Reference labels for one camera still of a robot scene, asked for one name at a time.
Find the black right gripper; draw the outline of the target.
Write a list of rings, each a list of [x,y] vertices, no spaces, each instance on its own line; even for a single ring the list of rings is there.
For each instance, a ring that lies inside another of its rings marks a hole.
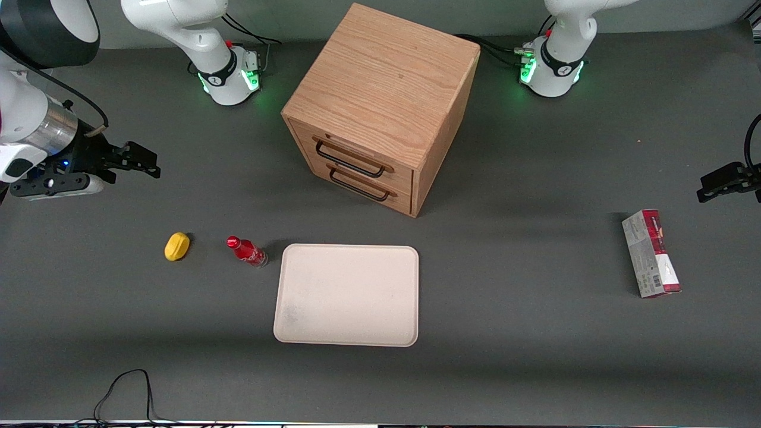
[[[58,172],[87,173],[105,182],[117,180],[114,168],[143,172],[156,179],[161,177],[154,152],[135,141],[128,141],[123,147],[114,146],[103,134],[87,137],[87,131],[87,128],[77,130],[73,141],[56,155]]]

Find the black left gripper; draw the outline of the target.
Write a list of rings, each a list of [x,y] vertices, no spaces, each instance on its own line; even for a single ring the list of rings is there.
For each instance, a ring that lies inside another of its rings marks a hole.
[[[753,192],[758,203],[761,203],[760,163],[748,168],[741,162],[731,162],[720,167],[700,179],[701,188],[697,191],[699,203],[728,195],[731,193]]]

